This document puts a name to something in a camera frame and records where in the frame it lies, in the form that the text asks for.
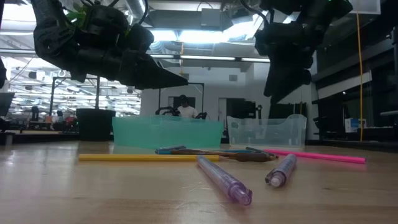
wooden table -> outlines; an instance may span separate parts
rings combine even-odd
[[[0,223],[398,223],[398,154],[307,147],[369,162],[299,159],[281,189],[264,182],[277,162],[218,162],[253,191],[243,207],[194,162],[75,161],[113,150],[108,142],[0,148]]]

black trash can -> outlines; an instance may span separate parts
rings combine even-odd
[[[82,141],[109,141],[112,117],[115,111],[97,109],[76,109],[79,134]]]

teal plastic bin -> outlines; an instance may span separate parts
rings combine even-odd
[[[113,118],[114,143],[118,146],[211,148],[220,146],[222,134],[223,124],[212,120],[162,115]]]

purple pen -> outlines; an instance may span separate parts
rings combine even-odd
[[[217,184],[228,198],[242,205],[251,204],[253,193],[240,181],[203,156],[197,156],[197,162],[207,176]]]

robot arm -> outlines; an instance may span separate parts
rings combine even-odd
[[[113,5],[86,4],[84,23],[78,27],[67,19],[58,0],[32,0],[36,54],[80,82],[91,74],[140,90],[188,85],[146,54],[154,41],[152,33],[140,24],[129,27]]]
[[[256,11],[240,1],[249,11]],[[348,14],[353,6],[348,0],[262,0],[260,8],[271,12],[271,19],[268,22],[262,16],[264,28],[255,34],[255,48],[271,61],[264,95],[274,104],[301,85],[310,84],[308,69],[316,47],[323,42],[331,22]],[[300,14],[290,24],[277,23],[272,18],[274,9],[286,15]]]

